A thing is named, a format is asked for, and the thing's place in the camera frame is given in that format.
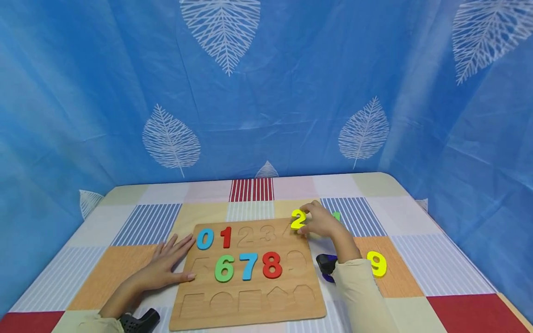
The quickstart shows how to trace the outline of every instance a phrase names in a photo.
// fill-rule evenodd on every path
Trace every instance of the blue curtain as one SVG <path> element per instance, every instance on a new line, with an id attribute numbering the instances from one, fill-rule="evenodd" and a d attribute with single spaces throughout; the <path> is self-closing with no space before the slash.
<path id="1" fill-rule="evenodd" d="M 117 185 L 381 171 L 533 321 L 533 0 L 0 9 L 0 315 Z"/>

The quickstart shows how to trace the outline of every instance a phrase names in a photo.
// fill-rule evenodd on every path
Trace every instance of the green number 6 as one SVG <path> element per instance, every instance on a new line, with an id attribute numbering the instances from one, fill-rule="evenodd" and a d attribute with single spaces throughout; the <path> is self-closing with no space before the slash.
<path id="1" fill-rule="evenodd" d="M 215 279 L 218 282 L 228 282 L 233 277 L 233 266 L 230 264 L 235 261 L 233 256 L 229 254 L 223 255 L 220 257 L 219 261 L 216 262 L 215 266 Z"/>

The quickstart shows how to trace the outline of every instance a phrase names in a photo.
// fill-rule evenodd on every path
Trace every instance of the wooden number puzzle board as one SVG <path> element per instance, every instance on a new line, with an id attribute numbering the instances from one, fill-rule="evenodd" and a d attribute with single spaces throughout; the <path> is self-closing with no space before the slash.
<path id="1" fill-rule="evenodd" d="M 305 237 L 290 229 L 290 218 L 231 223 L 198 224 L 194 235 L 210 228 L 213 244 L 206 250 L 194 245 L 184 271 L 196 279 L 179 286 L 169 328 L 190 330 L 237 326 L 288 320 L 322 318 L 326 307 Z M 221 231 L 231 227 L 230 248 L 223 248 Z M 280 256 L 281 275 L 268 279 L 263 274 L 263 255 L 274 251 Z M 243 281 L 248 261 L 241 253 L 257 253 L 252 278 Z M 235 261 L 230 281 L 215 279 L 215 266 L 223 255 Z"/>

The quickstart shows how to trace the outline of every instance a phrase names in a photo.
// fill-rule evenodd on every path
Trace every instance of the hand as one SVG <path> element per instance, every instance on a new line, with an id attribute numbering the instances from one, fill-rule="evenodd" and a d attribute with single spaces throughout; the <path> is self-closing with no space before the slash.
<path id="1" fill-rule="evenodd" d="M 166 245 L 161 242 L 150 263 L 129 277 L 127 283 L 134 285 L 138 291 L 146 291 L 194 280 L 194 273 L 173 273 L 172 267 L 189 252 L 196 240 L 192 234 L 174 244 L 176 240 L 177 234 L 174 234 Z"/>
<path id="2" fill-rule="evenodd" d="M 311 221 L 298 229 L 299 234 L 313 232 L 322 237 L 331 238 L 336 231 L 345 229 L 345 227 L 316 200 L 303 205 L 300 207 L 300 210 L 305 213 L 311 213 Z"/>

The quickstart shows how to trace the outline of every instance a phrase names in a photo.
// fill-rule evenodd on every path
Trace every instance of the checkered tablecloth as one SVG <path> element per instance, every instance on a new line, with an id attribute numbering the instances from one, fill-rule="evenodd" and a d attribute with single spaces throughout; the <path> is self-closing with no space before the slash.
<path id="1" fill-rule="evenodd" d="M 315 199 L 341 213 L 363 254 L 387 259 L 377 284 L 401 332 L 533 331 L 394 178 L 366 173 L 116 187 L 11 308 L 0 332 L 74 332 L 173 233 L 185 236 L 199 223 L 290 217 Z M 310 247 L 313 256 L 334 254 L 327 239 L 312 237 Z M 320 284 L 323 319 L 200 331 L 351 332 L 335 286 Z M 135 315 L 155 308 L 161 321 L 154 332 L 168 332 L 177 289 L 148 295 Z"/>

